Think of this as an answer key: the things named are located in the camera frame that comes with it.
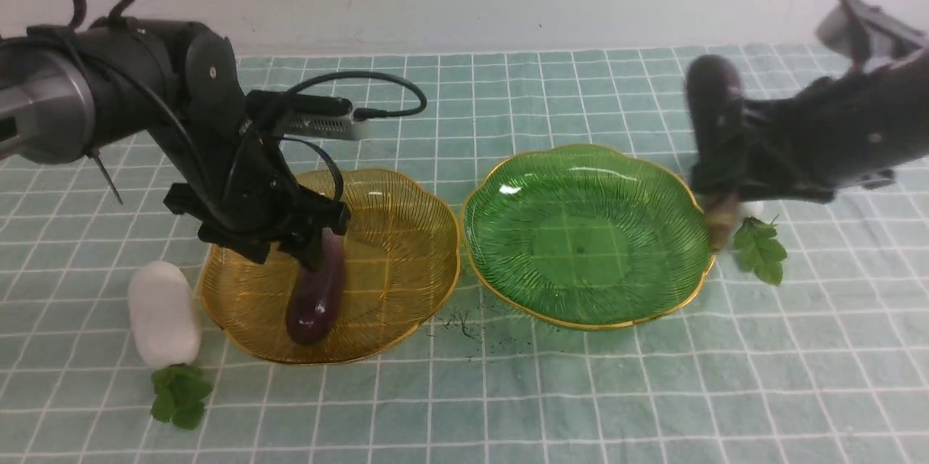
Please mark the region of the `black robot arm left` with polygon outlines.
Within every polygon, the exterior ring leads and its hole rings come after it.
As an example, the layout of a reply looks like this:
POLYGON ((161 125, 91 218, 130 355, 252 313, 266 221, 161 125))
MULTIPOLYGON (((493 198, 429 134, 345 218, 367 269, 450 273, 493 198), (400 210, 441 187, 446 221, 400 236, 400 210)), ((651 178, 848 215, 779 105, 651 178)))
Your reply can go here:
POLYGON ((318 269, 323 233, 346 232, 338 167, 334 194, 313 192, 279 141, 305 115, 348 106, 301 91, 245 92, 232 45, 195 22, 36 26, 2 41, 3 158, 69 164, 146 132, 182 177, 167 209, 198 220, 202 241, 258 264, 276 247, 318 269))

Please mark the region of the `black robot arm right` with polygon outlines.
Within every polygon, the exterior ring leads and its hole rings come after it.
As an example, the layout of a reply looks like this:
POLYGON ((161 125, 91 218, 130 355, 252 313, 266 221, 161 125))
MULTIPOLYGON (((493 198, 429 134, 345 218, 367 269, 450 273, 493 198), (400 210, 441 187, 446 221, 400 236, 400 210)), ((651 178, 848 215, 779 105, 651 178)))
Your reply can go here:
POLYGON ((872 71, 821 77, 786 99, 750 99, 724 57, 698 57, 684 77, 697 143, 691 190, 716 199, 832 202, 845 188, 893 183, 927 155, 927 53, 872 71))

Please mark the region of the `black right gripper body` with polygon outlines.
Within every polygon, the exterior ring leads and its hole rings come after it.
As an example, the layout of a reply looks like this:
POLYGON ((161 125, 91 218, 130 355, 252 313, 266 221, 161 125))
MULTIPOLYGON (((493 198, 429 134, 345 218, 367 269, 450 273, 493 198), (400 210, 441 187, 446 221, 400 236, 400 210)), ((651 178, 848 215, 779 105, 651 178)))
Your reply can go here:
POLYGON ((830 103, 849 100, 868 84, 863 75, 822 77, 789 99, 746 99, 742 91, 741 122, 734 145, 732 173, 740 202, 807 200, 828 203, 846 188, 872 189, 872 174, 839 182, 826 179, 811 160, 817 134, 802 130, 803 117, 830 103))

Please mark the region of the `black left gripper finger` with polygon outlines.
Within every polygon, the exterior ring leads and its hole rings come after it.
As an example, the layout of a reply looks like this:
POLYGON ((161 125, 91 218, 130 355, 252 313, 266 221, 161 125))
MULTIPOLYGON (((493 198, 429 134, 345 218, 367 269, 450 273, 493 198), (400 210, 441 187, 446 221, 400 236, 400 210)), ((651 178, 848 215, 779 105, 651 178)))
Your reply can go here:
POLYGON ((291 232, 279 240, 279 251, 292 256, 306 271, 318 272, 326 260, 325 243, 330 235, 329 228, 291 232))

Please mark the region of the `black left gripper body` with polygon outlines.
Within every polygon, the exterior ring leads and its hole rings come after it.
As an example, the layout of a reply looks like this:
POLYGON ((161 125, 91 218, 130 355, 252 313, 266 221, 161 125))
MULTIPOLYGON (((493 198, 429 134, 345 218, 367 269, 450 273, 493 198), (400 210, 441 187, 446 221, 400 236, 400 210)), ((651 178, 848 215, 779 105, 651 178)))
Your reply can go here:
POLYGON ((343 200, 345 180, 335 161, 311 144, 334 180, 331 195, 314 192, 296 179, 279 149, 280 140, 272 134, 222 136, 193 129, 188 147, 165 131, 163 152, 183 177, 169 189, 165 206, 199 220, 203 242, 258 264, 291 232, 329 228, 344 235, 351 210, 343 200))

